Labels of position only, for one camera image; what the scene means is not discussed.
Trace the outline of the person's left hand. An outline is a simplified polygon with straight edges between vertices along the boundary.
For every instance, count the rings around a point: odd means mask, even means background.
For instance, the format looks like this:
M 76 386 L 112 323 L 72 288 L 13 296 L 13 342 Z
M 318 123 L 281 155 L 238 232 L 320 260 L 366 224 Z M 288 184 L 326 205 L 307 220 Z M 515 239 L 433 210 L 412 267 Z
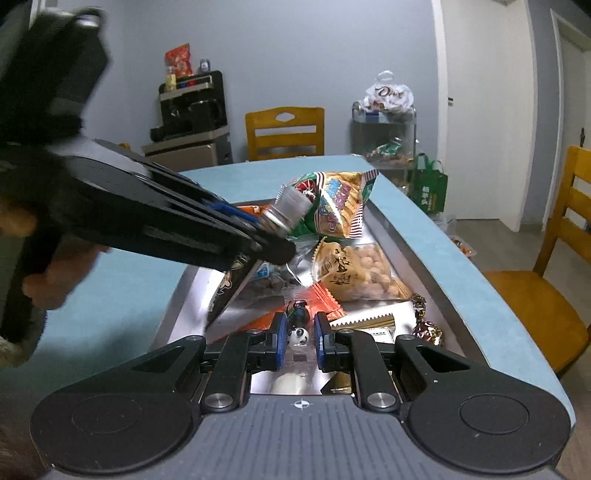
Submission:
M 2 233 L 26 238 L 34 232 L 36 225 L 37 220 L 32 214 L 1 198 Z M 109 250 L 109 247 L 77 238 L 65 241 L 44 273 L 32 274 L 23 280 L 22 292 L 35 307 L 58 309 L 92 271 L 99 256 Z

